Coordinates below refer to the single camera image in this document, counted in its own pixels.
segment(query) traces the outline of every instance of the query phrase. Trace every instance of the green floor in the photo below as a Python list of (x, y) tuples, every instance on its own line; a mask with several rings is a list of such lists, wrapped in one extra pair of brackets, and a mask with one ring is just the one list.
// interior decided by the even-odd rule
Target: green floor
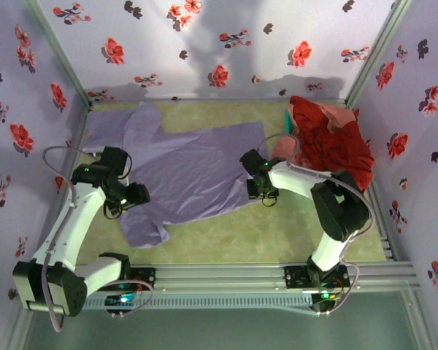
[[(266, 135), (284, 130), (286, 102), (163, 102), (162, 123), (168, 133), (261, 121)], [(95, 111), (133, 108), (136, 104), (97, 105)], [(269, 140), (271, 150), (277, 139)], [(103, 252), (127, 254), (131, 264), (304, 263), (319, 243), (322, 229), (313, 202), (282, 191), (276, 206), (253, 204), (211, 219), (168, 225), (172, 239), (152, 249), (131, 249), (117, 220), (94, 217), (78, 264)], [(378, 230), (358, 239), (349, 261), (383, 261)]]

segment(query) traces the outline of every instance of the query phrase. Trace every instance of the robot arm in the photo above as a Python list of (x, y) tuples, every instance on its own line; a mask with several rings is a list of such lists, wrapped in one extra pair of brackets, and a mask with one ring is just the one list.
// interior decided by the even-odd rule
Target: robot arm
[(28, 310), (48, 311), (41, 273), (50, 243), (62, 223), (64, 228), (51, 252), (46, 275), (53, 308), (57, 314), (78, 315), (87, 296), (111, 281), (126, 279), (130, 264), (125, 255), (102, 254), (92, 264), (79, 268), (76, 268), (76, 262), (88, 228), (102, 206), (104, 212), (108, 210), (114, 214), (150, 201), (144, 185), (120, 182), (119, 176), (123, 174), (127, 157), (128, 154), (121, 149), (105, 147), (100, 161), (82, 164), (74, 170), (74, 207), (69, 193), (45, 242), (30, 262), (20, 261), (13, 270), (18, 294)]
[[(307, 272), (313, 285), (319, 287), (339, 267), (350, 238), (370, 217), (365, 203), (354, 193), (358, 187), (352, 176), (348, 171), (325, 176), (324, 173), (292, 166), (282, 158), (267, 161), (255, 149), (245, 153), (240, 162), (252, 176), (247, 182), (251, 198), (276, 198), (279, 190), (289, 190), (313, 199), (323, 236), (308, 258)], [(338, 186), (328, 178), (347, 186)]]

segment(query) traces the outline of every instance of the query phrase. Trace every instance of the teal object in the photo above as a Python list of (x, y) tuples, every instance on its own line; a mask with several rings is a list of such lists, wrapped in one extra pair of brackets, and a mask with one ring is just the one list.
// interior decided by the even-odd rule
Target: teal object
[(285, 133), (291, 133), (293, 130), (293, 124), (291, 122), (291, 116), (289, 115), (289, 111), (285, 109)]

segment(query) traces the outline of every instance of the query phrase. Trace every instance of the red cloth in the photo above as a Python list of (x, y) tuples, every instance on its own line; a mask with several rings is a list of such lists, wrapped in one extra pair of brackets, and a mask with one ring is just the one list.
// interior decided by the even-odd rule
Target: red cloth
[(361, 191), (365, 191), (372, 178), (374, 159), (370, 148), (361, 137), (357, 122), (350, 121), (336, 132), (328, 130), (329, 119), (317, 104), (293, 96), (293, 119), (299, 130), (302, 156), (319, 171), (349, 171)]

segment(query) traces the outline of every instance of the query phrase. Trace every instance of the wrinkled fabric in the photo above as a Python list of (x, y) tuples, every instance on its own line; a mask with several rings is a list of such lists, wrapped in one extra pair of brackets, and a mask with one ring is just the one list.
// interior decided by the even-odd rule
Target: wrinkled fabric
[[(291, 98), (292, 134), (300, 143), (300, 153), (290, 160), (298, 166), (318, 171), (349, 171), (361, 191), (372, 178), (374, 159), (361, 137), (355, 115), (338, 106), (315, 104), (298, 96)], [(273, 149), (273, 157), (289, 158), (295, 141), (283, 137)]]
[[(150, 248), (170, 239), (164, 228), (225, 214), (248, 199), (248, 175), (239, 159), (264, 139), (260, 122), (190, 133), (165, 133), (161, 113), (150, 104), (90, 113), (86, 152), (105, 146), (130, 154), (130, 182), (146, 185), (151, 202), (123, 213), (120, 223), (133, 248)], [(267, 156), (266, 147), (260, 149)]]

